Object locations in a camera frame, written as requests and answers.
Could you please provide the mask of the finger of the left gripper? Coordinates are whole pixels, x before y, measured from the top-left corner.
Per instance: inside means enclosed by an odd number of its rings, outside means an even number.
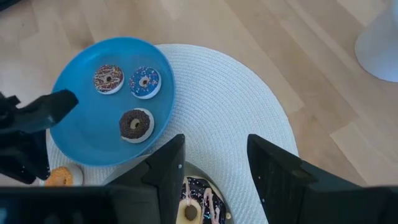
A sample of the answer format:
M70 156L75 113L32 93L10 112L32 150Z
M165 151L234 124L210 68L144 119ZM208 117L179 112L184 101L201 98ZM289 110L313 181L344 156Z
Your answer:
M50 175L46 132L0 134L0 174L24 184Z
M18 108L17 96L6 97L0 92L0 134L13 132L36 133L61 122L78 104L70 90L42 95L25 107Z

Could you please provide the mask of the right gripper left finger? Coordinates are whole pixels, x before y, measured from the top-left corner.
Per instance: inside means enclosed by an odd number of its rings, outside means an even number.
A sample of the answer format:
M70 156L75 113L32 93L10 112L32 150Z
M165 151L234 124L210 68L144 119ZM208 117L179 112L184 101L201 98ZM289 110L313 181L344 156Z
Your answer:
M112 209L106 224L175 224L182 192L185 136L178 134L110 187Z

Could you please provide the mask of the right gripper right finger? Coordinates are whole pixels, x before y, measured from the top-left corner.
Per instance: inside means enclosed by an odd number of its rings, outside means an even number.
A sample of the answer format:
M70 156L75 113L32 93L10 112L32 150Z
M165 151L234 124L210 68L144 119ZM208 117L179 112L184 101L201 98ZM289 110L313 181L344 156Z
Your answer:
M359 224L363 220L349 190L359 187L281 147L250 134L252 179L269 224Z

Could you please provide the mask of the small dark chocolate donut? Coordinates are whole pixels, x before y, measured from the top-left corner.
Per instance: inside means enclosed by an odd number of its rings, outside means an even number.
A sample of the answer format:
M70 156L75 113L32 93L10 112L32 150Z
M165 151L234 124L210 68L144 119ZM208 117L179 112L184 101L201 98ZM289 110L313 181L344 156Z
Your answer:
M150 137L155 120L152 113L144 108L125 112L119 120L121 138L130 143L141 143Z

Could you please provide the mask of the large chocolate donut pink drizzle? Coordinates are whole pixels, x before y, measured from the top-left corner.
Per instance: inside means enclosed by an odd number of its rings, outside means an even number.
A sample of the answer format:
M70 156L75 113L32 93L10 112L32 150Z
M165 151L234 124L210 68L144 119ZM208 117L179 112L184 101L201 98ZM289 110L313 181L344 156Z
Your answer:
M225 224L231 217L220 191L200 176L185 176L176 224Z

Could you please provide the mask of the small brown donut white drizzle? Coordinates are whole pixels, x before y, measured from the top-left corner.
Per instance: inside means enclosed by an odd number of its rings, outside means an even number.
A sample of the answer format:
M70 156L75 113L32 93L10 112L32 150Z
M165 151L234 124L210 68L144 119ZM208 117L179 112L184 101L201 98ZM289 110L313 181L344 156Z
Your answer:
M111 95L118 92L125 78L120 67L116 65L103 65L95 71L93 84L96 91L104 95Z

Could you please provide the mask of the small blue sprinkled donut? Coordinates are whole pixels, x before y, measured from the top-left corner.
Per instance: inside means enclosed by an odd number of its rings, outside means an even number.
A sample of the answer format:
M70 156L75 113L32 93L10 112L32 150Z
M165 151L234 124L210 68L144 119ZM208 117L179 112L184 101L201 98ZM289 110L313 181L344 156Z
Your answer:
M152 67L139 67L129 78L131 93L138 99L148 100L160 91L162 77Z

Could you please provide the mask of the grey plate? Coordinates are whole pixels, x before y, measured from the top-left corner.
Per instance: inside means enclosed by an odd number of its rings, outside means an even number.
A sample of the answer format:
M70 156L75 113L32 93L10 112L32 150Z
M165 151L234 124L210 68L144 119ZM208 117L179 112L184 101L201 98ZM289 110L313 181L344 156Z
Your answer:
M110 182L112 182L114 179L117 179L119 176L123 175L124 173L128 172L129 170L133 169L135 166L137 166L139 163L144 161L147 157L150 155L144 155L140 156L138 158L135 158L120 167L116 168L114 171L112 171L103 181L102 185L106 185ZM225 199L224 195L220 192L219 188L216 186L216 184L213 182L213 180L200 168L197 166L189 163L188 161L185 161L185 175L194 177L194 178L202 178L206 179L213 190L218 194L219 198L223 200L225 206L226 206L226 222L225 224L235 224L233 216L231 214L230 207L228 205L228 201Z

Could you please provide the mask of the small orange donut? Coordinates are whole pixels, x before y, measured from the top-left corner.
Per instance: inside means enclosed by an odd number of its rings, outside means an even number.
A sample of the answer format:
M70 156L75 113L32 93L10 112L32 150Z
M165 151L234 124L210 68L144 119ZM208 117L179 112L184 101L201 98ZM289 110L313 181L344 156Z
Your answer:
M83 173L74 165L60 166L51 170L47 180L41 180L44 187L73 187L83 184Z

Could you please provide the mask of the blue plate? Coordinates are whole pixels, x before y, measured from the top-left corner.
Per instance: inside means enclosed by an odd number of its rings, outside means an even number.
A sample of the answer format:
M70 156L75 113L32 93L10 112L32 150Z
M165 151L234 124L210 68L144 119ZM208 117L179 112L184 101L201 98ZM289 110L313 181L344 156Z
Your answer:
M119 91L104 95L93 84L102 65L116 65L126 78ZM160 73L160 91L151 99L136 98L128 79L140 67ZM98 42L77 54L58 77L54 91L70 90L78 104L56 126L51 136L71 160L88 166L115 166L148 152L165 131L175 105L175 79L165 55L154 45L133 37L115 37ZM154 130L144 142L133 144L121 138L119 120L135 108L149 110Z

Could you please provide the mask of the round white woven placemat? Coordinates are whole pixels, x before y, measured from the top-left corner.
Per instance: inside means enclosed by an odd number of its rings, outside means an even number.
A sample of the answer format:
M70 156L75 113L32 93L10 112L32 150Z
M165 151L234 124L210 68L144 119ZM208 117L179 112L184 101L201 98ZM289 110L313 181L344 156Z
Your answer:
M249 68L221 52L184 44L160 51L174 73L175 105L155 151L176 134L185 135L186 159L204 171L228 201L235 224L268 224L249 169L250 134L297 154L292 128L270 88ZM47 144L51 168L75 162ZM88 185L100 185L115 166L81 166Z

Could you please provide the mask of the white plant pot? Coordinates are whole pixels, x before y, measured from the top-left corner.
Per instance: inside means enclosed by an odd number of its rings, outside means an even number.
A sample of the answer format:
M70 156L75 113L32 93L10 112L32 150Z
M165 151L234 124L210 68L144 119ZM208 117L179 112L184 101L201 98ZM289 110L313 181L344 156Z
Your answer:
M398 83L398 0L389 0L387 7L358 35L354 52L365 71Z

